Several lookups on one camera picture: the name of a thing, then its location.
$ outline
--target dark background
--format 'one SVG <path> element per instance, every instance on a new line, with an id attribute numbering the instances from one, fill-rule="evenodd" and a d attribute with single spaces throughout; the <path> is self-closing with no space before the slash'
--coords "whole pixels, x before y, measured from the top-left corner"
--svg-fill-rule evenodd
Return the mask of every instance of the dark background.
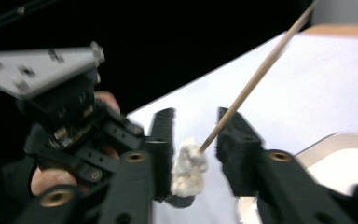
<path id="1" fill-rule="evenodd" d="M 309 4 L 0 0 L 0 50 L 96 41 L 105 55 L 96 91 L 111 91 L 128 114 L 287 31 Z M 25 13 L 17 14 L 24 5 Z M 14 98 L 0 92 L 0 156 L 22 155 L 30 125 Z"/>

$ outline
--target white cotton tip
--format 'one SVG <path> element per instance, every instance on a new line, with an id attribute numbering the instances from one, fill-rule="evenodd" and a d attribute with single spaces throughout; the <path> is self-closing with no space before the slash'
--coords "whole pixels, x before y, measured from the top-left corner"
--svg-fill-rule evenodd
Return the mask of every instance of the white cotton tip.
<path id="1" fill-rule="evenodd" d="M 202 173 L 208 170 L 206 156 L 199 153 L 200 145 L 194 138 L 186 138 L 180 145 L 179 156 L 172 168 L 171 192 L 180 197 L 202 193 Z"/>

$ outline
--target human hand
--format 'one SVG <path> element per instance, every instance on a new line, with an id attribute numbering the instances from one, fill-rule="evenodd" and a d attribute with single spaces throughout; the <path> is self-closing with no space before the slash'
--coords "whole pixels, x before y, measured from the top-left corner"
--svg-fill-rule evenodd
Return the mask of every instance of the human hand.
<path id="1" fill-rule="evenodd" d="M 120 107 L 115 96 L 109 91 L 96 91 L 94 97 L 101 99 L 103 103 L 120 113 Z M 107 155 L 118 159 L 117 152 L 111 147 L 104 147 L 103 152 Z M 31 192 L 34 196 L 39 196 L 45 190 L 60 184 L 75 185 L 77 182 L 74 176 L 62 169 L 40 170 L 37 167 L 31 180 Z"/>

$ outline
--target white table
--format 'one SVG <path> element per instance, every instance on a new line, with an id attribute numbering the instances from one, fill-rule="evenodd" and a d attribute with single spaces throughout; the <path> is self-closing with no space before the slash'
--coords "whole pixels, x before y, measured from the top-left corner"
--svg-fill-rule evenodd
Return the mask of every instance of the white table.
<path id="1" fill-rule="evenodd" d="M 176 149 L 189 136 L 203 143 L 217 123 L 218 107 L 231 106 L 282 36 L 131 112 L 128 118 L 141 123 L 148 134 L 154 113 L 173 107 Z M 332 133 L 358 133 L 358 37 L 296 35 L 239 112 L 265 140 L 265 149 L 292 154 Z M 185 209 L 155 203 L 154 223 L 239 223 L 237 199 L 215 157 L 215 141 L 205 153 L 210 165 L 205 190 Z"/>

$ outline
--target wooden skewer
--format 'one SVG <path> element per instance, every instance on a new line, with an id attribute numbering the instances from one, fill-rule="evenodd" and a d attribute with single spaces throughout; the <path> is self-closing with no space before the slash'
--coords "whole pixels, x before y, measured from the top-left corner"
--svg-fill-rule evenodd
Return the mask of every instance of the wooden skewer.
<path id="1" fill-rule="evenodd" d="M 249 96 L 252 90 L 255 88 L 257 83 L 261 80 L 261 78 L 267 73 L 270 67 L 278 60 L 284 46 L 289 42 L 289 40 L 301 29 L 301 27 L 305 24 L 309 14 L 315 8 L 318 0 L 314 0 L 310 6 L 303 12 L 303 14 L 297 19 L 297 21 L 292 25 L 292 27 L 287 31 L 286 35 L 282 38 L 282 40 L 278 43 L 278 45 L 272 50 L 272 52 L 268 55 L 268 57 L 264 60 L 264 62 L 259 66 L 255 74 L 249 80 L 247 85 L 243 88 L 240 95 L 228 109 L 226 114 L 220 119 L 217 123 L 216 127 L 212 130 L 208 138 L 202 144 L 199 149 L 199 153 L 203 153 L 206 148 L 212 143 L 215 137 L 220 133 L 226 123 L 231 119 L 231 117 L 237 112 L 238 108 L 241 106 L 243 101 Z"/>

